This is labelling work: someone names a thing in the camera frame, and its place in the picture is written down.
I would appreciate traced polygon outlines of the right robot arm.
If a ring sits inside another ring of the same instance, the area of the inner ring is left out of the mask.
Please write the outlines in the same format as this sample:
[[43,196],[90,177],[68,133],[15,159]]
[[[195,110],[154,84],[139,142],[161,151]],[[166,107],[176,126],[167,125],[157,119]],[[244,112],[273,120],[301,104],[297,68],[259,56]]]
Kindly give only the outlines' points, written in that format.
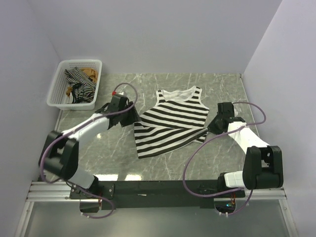
[[245,153],[241,171],[220,174],[217,193],[228,197],[234,188],[273,189],[283,186],[282,151],[279,146],[264,142],[249,127],[252,125],[235,115],[236,102],[222,102],[217,105],[215,118],[208,125],[208,132],[215,138],[228,135]]

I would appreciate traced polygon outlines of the black white striped tank top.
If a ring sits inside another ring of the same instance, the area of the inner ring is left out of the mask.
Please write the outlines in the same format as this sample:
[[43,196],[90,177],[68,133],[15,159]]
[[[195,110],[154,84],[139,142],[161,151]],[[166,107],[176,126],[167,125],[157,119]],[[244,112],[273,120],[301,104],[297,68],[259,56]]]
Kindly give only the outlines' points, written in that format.
[[202,89],[156,92],[156,104],[140,115],[134,124],[134,138],[139,159],[152,158],[173,152],[196,140],[205,128],[209,108],[201,101]]

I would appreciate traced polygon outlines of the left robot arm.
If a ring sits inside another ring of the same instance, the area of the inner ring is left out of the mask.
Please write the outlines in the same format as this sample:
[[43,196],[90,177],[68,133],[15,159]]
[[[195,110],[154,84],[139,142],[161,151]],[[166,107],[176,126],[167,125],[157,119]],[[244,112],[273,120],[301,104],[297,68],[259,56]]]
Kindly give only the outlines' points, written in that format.
[[103,188],[99,179],[79,168],[79,149],[98,133],[108,131],[117,124],[125,127],[140,121],[135,104],[126,96],[116,94],[84,122],[63,132],[50,132],[39,159],[41,179],[46,181],[46,170],[81,188],[87,198],[101,195]]

